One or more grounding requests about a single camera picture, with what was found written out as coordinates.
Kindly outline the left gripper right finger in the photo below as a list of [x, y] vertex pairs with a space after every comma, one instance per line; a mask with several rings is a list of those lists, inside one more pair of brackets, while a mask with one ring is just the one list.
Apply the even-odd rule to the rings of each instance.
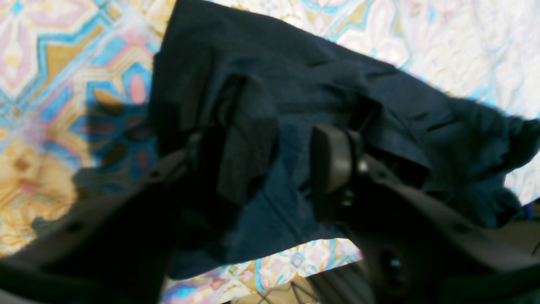
[[313, 127], [310, 162], [316, 219], [361, 250], [369, 277], [357, 264], [311, 277], [324, 302], [538, 304], [538, 257], [404, 185], [357, 132]]

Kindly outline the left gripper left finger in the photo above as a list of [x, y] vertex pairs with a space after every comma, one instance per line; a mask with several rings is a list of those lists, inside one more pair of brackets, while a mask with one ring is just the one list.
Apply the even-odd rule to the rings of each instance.
[[228, 227], [216, 180], [217, 127], [194, 132], [125, 192], [92, 202], [1, 259], [1, 302], [155, 304], [180, 250], [217, 243]]

